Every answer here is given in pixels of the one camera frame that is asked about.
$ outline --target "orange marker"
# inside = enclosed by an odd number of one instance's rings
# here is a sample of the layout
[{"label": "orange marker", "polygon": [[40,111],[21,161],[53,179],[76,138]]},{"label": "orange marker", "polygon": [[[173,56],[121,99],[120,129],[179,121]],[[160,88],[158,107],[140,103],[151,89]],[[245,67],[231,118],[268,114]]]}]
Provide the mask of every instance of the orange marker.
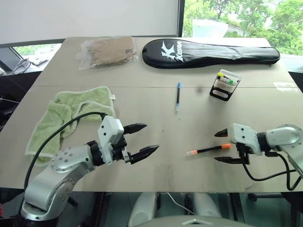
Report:
[{"label": "orange marker", "polygon": [[207,152],[207,151],[210,151],[210,150],[229,149],[231,147],[232,147],[232,145],[230,143],[227,143],[227,144],[222,144],[220,146],[215,146],[215,147],[212,147],[212,148],[189,151],[189,152],[186,152],[186,155],[196,155],[196,154],[199,154],[199,153],[202,153],[202,152]]}]

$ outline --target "blue pen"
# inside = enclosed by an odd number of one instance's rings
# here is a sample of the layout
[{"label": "blue pen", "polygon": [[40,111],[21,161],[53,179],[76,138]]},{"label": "blue pen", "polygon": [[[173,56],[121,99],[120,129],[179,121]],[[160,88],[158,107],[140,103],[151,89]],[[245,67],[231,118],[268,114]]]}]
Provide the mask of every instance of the blue pen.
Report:
[{"label": "blue pen", "polygon": [[180,88],[181,88],[181,83],[178,83],[178,91],[177,91],[177,101],[176,101],[176,111],[179,111],[179,100],[180,100]]}]

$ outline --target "white wall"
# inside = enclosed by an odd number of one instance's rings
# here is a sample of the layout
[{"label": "white wall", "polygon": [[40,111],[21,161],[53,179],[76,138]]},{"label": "white wall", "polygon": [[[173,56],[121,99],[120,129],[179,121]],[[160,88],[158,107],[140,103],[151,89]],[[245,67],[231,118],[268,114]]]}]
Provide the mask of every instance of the white wall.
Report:
[{"label": "white wall", "polygon": [[178,0],[2,0],[0,9],[0,44],[177,33]]}]

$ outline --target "green towel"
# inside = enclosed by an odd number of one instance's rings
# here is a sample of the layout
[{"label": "green towel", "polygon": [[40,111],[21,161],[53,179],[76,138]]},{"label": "green towel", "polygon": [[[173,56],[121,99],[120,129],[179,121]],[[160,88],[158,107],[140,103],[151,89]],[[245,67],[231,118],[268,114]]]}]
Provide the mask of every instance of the green towel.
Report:
[{"label": "green towel", "polygon": [[[48,104],[47,111],[37,123],[27,144],[25,155],[35,155],[41,144],[65,123],[88,112],[105,112],[115,117],[112,94],[108,87],[96,87],[87,91],[59,92]],[[81,120],[101,121],[99,115],[89,115]],[[36,166],[45,166],[60,150],[60,138],[71,135],[77,127],[77,121],[67,126],[52,138],[41,151]]]}]

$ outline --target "table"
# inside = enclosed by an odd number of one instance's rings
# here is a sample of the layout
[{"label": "table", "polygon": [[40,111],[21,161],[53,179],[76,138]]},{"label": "table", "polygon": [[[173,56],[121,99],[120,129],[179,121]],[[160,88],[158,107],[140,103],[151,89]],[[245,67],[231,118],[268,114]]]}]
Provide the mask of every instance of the table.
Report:
[{"label": "table", "polygon": [[[185,157],[187,151],[227,142],[214,134],[237,122],[258,131],[284,123],[303,126],[302,93],[278,62],[272,67],[218,65],[200,69],[160,70],[133,62],[125,66],[79,71],[73,58],[85,38],[67,39],[53,60],[26,94],[0,133],[0,186],[22,188],[30,158],[24,150],[47,103],[64,90],[83,91],[108,86],[116,95],[116,116],[123,125],[143,122],[144,130],[127,135],[127,149],[159,144],[158,150],[134,165],[123,161],[100,166],[76,185],[76,191],[111,192],[283,192],[286,177],[253,182],[241,165],[230,165],[214,157],[237,157],[235,146]],[[150,38],[137,38],[139,51]],[[242,81],[228,102],[209,96],[221,69],[241,72]],[[180,111],[175,113],[176,85],[182,82]],[[283,88],[274,82],[284,83]],[[62,148],[97,139],[99,123],[81,122]],[[253,176],[263,177],[285,167],[278,158],[250,156]],[[32,177],[43,168],[35,167]],[[296,191],[301,191],[300,184]]]}]

